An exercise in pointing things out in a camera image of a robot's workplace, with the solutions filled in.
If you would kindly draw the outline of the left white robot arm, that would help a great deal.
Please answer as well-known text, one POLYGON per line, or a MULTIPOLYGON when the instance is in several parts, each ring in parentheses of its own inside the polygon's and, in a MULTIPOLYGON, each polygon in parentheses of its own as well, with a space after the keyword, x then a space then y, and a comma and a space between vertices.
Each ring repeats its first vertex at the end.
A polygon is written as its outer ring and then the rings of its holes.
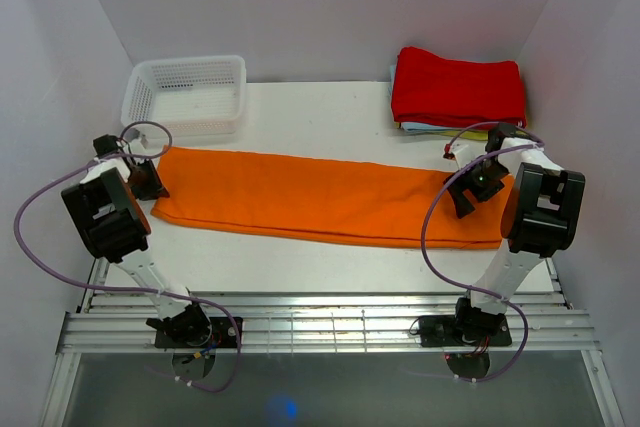
POLYGON ((192 347, 205 345, 212 323, 184 286, 159 270, 151 255, 151 227, 142 201, 167 198, 150 160, 125 156, 124 142, 114 135, 93 141, 97 164, 61 198, 87 250, 129 275, 156 309, 147 324, 172 341, 192 347))

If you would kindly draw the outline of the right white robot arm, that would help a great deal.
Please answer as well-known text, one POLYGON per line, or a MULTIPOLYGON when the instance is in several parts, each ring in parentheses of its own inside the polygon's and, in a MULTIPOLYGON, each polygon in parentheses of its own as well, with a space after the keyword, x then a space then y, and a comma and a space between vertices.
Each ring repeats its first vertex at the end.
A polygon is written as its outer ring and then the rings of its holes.
POLYGON ((480 279, 458 299, 455 313, 433 329, 443 345, 508 346, 507 302, 530 271, 559 250, 569 248, 579 220, 585 176, 551 161, 543 142, 507 123, 491 125, 485 153, 449 142, 444 156, 458 170, 446 180, 458 218, 491 200, 512 176, 500 222, 502 242, 480 279))

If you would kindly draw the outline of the orange trousers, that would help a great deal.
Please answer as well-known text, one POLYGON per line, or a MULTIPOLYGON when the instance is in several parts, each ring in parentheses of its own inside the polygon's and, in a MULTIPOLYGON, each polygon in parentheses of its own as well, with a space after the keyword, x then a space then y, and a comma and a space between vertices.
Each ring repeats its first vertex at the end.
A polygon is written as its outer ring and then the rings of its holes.
POLYGON ((173 147, 157 172, 170 197, 154 217, 169 224, 342 245, 417 249, 495 249, 514 183, 463 219, 447 173, 237 151, 173 147))

